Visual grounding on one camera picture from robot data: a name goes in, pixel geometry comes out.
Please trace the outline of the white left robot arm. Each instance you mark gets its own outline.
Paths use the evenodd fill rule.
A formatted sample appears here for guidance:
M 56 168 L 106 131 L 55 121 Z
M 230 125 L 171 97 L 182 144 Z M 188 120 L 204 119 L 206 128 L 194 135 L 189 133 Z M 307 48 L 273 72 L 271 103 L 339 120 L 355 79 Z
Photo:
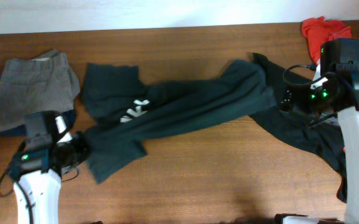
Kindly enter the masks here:
M 63 178 L 78 166 L 90 150 L 83 133 L 67 133 L 51 147 L 31 149 L 30 141 L 21 143 L 7 168 L 17 201 L 18 223 L 58 223 L 58 201 Z

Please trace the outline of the grey folded trousers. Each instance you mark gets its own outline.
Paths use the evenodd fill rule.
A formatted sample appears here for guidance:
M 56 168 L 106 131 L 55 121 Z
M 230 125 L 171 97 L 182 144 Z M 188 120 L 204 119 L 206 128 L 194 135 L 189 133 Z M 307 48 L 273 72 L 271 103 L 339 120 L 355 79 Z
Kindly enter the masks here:
M 67 55 L 51 50 L 32 60 L 7 60 L 0 73 L 0 98 L 59 96 L 72 98 L 80 92 L 77 76 Z

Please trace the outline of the dark green t-shirt white letters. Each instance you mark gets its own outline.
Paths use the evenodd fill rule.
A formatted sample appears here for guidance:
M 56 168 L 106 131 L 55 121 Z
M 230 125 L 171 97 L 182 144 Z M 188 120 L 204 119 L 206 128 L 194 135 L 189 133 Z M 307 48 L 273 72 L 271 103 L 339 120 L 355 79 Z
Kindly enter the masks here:
M 233 61 L 209 80 L 146 85 L 130 66 L 87 66 L 82 102 L 95 125 L 85 131 L 97 183 L 146 155 L 142 142 L 209 128 L 276 105 L 263 69 Z

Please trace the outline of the black garment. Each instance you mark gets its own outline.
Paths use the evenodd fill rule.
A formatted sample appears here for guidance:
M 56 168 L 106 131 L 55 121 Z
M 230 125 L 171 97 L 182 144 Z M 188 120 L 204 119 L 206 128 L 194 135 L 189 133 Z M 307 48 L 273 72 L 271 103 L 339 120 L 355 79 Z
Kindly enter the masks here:
M 282 80 L 285 68 L 276 65 L 262 54 L 253 53 L 253 62 L 262 67 L 266 73 L 266 84 L 274 90 L 278 104 L 283 101 L 287 85 Z M 344 143 L 340 127 L 330 123 L 320 123 L 308 128 L 308 119 L 281 111 L 279 106 L 250 115 L 265 131 L 280 141 L 319 156 L 335 172 L 339 173 L 342 182 L 337 191 L 337 198 L 347 202 L 347 171 Z

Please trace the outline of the red t-shirt white letters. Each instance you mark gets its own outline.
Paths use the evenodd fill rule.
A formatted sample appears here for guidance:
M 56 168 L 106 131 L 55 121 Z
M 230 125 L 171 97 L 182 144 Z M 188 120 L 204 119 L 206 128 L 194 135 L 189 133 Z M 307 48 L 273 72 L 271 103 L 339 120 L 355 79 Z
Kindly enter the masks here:
M 301 33 L 307 40 L 309 55 L 315 64 L 320 60 L 322 44 L 339 38 L 355 38 L 350 26 L 342 21 L 326 20 L 324 16 L 304 20 Z

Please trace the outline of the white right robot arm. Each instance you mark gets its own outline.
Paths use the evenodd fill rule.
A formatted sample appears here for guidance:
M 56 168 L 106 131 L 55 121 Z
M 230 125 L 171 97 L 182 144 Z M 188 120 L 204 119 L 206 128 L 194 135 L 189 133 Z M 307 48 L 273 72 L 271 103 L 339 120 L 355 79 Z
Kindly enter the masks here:
M 316 72 L 311 82 L 289 86 L 301 91 L 290 102 L 306 103 L 310 113 L 331 109 L 337 115 L 347 170 L 345 223 L 359 223 L 359 72 Z

